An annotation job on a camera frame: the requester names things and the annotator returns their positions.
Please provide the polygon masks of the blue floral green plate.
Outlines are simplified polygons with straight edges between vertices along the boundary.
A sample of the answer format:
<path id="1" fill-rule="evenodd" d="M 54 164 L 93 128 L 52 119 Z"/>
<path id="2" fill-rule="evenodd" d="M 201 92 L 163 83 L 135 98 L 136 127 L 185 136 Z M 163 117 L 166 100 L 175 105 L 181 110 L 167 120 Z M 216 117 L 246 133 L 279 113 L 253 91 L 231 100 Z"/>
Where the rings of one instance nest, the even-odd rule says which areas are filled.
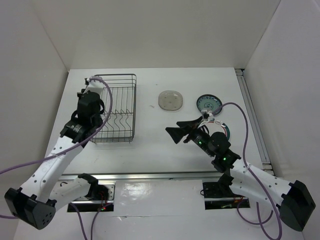
<path id="1" fill-rule="evenodd" d="M 214 112 L 214 116 L 217 116 L 220 114 L 222 109 L 218 109 L 223 105 L 222 101 L 216 97 L 215 95 L 212 94 L 204 94 L 201 95 L 197 100 L 196 100 L 196 107 L 197 109 L 201 112 L 203 109 L 209 109 Z"/>

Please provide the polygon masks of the clear glass square plate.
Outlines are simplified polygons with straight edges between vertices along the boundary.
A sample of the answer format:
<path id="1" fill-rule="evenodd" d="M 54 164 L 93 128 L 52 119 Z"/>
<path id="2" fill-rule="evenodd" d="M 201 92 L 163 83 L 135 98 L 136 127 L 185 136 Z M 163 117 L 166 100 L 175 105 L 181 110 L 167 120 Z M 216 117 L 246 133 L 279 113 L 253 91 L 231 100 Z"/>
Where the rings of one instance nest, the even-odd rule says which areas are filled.
<path id="1" fill-rule="evenodd" d="M 175 90 L 165 90 L 158 96 L 158 105 L 165 111 L 177 111 L 183 106 L 183 96 Z"/>

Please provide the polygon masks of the teal red ring plate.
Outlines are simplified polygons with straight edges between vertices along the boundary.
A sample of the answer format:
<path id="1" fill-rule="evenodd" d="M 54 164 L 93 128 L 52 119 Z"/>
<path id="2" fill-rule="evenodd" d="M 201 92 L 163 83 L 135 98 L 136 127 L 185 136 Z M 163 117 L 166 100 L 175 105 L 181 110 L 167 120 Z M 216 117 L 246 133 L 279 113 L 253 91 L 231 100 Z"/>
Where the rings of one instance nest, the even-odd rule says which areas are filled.
<path id="1" fill-rule="evenodd" d="M 221 129 L 219 130 L 218 128 L 213 127 L 214 124 L 221 127 Z M 210 136 L 215 132 L 222 132 L 226 136 L 227 140 L 228 141 L 230 140 L 230 136 L 231 136 L 230 129 L 223 121 L 220 121 L 220 120 L 213 118 L 205 126 L 209 130 Z"/>

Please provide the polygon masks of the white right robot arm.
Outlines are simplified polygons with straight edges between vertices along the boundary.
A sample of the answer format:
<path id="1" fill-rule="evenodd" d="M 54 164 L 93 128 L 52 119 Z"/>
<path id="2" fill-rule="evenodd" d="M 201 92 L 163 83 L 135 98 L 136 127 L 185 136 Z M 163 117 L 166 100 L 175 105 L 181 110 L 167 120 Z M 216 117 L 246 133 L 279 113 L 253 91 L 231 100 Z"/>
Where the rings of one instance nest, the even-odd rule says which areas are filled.
<path id="1" fill-rule="evenodd" d="M 277 208 L 280 220 L 291 229 L 301 232 L 310 219 L 316 204 L 307 188 L 299 180 L 290 182 L 273 176 L 230 150 L 230 142 L 222 132 L 207 134 L 195 127 L 167 127 L 172 140 L 194 142 L 213 157 L 212 165 L 222 173 L 218 190 L 223 196 L 232 193 L 254 200 L 259 204 Z"/>

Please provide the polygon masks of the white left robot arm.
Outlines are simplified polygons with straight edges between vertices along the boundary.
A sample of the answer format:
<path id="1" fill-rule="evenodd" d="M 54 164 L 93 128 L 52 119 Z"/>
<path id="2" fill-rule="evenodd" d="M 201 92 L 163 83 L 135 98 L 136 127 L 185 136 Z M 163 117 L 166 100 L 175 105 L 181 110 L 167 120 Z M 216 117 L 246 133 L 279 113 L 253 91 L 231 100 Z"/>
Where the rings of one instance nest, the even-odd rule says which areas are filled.
<path id="1" fill-rule="evenodd" d="M 78 198 L 107 201 L 108 188 L 87 173 L 54 188 L 65 169 L 103 126 L 104 111 L 105 104 L 98 93 L 78 94 L 77 109 L 60 132 L 51 153 L 26 182 L 5 193 L 4 199 L 11 213 L 9 219 L 19 219 L 42 230 L 58 210 Z"/>

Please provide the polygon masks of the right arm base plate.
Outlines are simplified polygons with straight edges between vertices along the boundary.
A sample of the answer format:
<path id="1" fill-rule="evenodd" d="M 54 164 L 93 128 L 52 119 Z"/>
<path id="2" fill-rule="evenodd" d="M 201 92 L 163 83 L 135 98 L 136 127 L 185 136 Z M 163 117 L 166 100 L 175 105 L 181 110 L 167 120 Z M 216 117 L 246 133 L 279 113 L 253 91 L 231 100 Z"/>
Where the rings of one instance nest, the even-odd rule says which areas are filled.
<path id="1" fill-rule="evenodd" d="M 250 208 L 247 197 L 232 193 L 220 182 L 203 182 L 200 194 L 204 197 L 205 210 L 236 209 L 240 202 L 240 208 Z"/>

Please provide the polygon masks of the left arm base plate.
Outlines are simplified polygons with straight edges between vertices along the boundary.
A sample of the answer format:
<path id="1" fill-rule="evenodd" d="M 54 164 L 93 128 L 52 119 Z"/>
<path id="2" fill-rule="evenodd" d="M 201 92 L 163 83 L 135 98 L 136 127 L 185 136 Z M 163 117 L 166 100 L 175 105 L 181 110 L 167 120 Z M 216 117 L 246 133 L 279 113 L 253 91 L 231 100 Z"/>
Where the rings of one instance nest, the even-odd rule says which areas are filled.
<path id="1" fill-rule="evenodd" d="M 102 212 L 113 212 L 116 184 L 108 181 L 102 181 L 100 184 L 104 185 L 104 189 L 93 199 L 84 196 L 79 197 L 68 204 L 67 212 L 71 213 L 76 211 L 71 204 L 74 204 L 80 213 L 96 213 L 101 207 Z"/>

